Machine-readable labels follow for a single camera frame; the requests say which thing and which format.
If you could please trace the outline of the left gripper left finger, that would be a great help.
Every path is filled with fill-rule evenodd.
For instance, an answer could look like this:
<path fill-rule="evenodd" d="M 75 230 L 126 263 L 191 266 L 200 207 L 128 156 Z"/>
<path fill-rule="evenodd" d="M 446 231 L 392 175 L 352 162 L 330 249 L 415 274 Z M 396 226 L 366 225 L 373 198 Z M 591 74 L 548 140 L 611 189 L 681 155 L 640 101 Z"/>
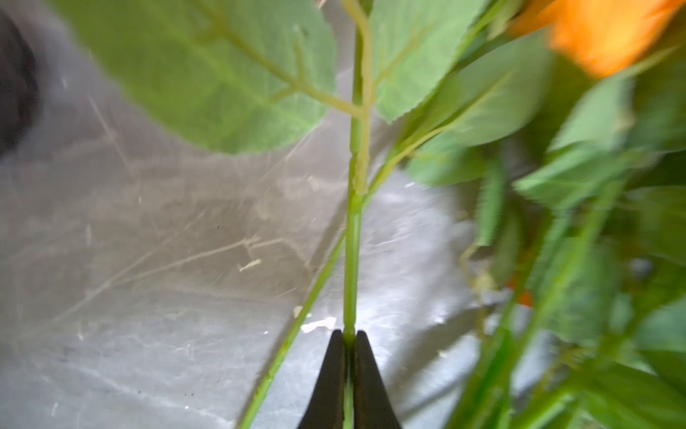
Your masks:
<path fill-rule="evenodd" d="M 298 429 L 342 429 L 347 354 L 341 330 L 335 330 Z"/>

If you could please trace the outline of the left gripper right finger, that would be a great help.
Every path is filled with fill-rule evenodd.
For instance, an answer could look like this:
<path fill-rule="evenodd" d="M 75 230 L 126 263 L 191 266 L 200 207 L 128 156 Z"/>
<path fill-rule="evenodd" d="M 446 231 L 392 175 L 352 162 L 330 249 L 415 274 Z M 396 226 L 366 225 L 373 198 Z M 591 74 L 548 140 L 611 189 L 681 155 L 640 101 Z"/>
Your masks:
<path fill-rule="evenodd" d="M 371 343 L 359 331 L 353 351 L 354 427 L 357 429 L 401 429 L 389 401 Z"/>

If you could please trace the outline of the cream rose single stem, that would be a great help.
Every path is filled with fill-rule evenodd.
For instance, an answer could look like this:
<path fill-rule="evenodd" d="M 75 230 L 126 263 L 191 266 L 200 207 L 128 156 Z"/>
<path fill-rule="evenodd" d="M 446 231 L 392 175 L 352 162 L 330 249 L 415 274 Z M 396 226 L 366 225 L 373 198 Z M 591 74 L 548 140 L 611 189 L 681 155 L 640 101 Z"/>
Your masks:
<path fill-rule="evenodd" d="M 348 209 L 330 260 L 345 261 L 343 428 L 354 427 L 353 351 L 364 208 L 410 152 L 456 123 L 439 98 L 496 16 L 488 1 L 346 1 L 357 28 L 353 95 L 336 95 L 337 41 L 312 1 L 55 1 L 53 9 L 127 96 L 184 139 L 228 154 L 303 139 L 326 114 L 351 120 Z"/>

